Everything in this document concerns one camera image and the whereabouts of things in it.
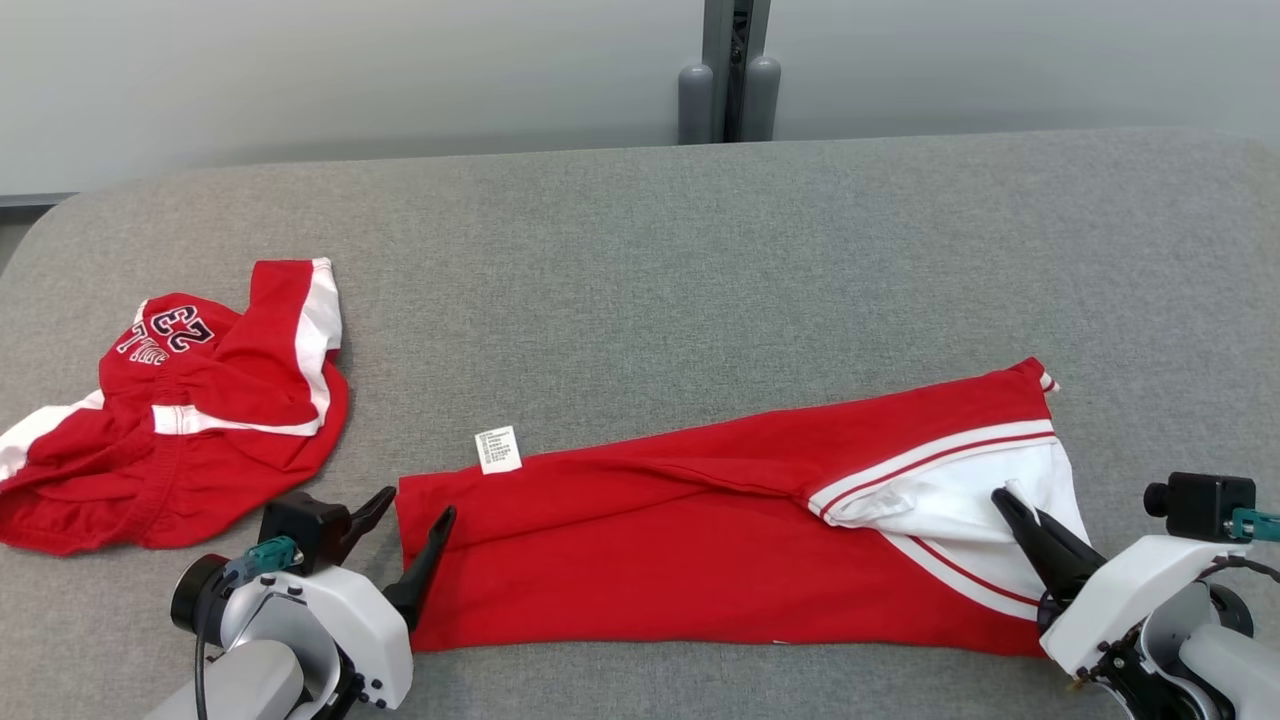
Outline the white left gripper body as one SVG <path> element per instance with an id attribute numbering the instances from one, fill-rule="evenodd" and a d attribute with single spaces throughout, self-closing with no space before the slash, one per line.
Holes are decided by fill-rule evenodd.
<path id="1" fill-rule="evenodd" d="M 361 675 L 376 708 L 397 710 L 412 685 L 413 660 L 406 620 L 366 577 L 330 566 L 311 577 L 275 575 L 268 601 L 275 605 L 274 638 L 288 644 L 303 669 L 308 702 L 319 711 L 340 693 L 342 660 Z"/>

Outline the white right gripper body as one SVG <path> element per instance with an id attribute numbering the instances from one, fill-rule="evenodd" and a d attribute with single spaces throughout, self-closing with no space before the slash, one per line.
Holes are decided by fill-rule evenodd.
<path id="1" fill-rule="evenodd" d="M 1137 626 L 1140 652 L 1149 665 L 1161 665 L 1196 630 L 1220 624 L 1201 573 L 1219 559 L 1244 555 L 1244 544 L 1144 536 L 1088 579 L 1039 643 L 1075 676 L 1100 664 L 1102 643 L 1116 646 Z"/>

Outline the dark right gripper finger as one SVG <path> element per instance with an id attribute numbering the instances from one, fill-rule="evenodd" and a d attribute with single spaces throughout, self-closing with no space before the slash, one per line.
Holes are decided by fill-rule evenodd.
<path id="1" fill-rule="evenodd" d="M 1036 570 L 1043 582 L 1085 582 L 1106 557 L 1046 511 L 1037 512 Z"/>
<path id="2" fill-rule="evenodd" d="M 1010 489 L 993 489 L 992 503 L 1009 525 L 1015 543 L 1044 584 L 1046 592 L 1055 601 L 1068 600 L 1076 579 L 1076 557 L 1044 527 L 1038 511 Z"/>

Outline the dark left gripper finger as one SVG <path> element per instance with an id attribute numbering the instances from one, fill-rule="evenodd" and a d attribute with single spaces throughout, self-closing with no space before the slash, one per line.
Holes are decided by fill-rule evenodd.
<path id="1" fill-rule="evenodd" d="M 384 598 L 404 619 L 408 632 L 415 632 L 419 626 L 436 570 L 449 543 L 456 516 L 456 506 L 445 506 L 430 525 L 425 546 L 399 580 L 383 589 Z"/>
<path id="2" fill-rule="evenodd" d="M 346 532 L 346 546 L 356 546 L 367 533 L 378 527 L 387 511 L 394 503 L 397 488 L 385 486 L 366 503 L 351 514 L 349 529 Z"/>

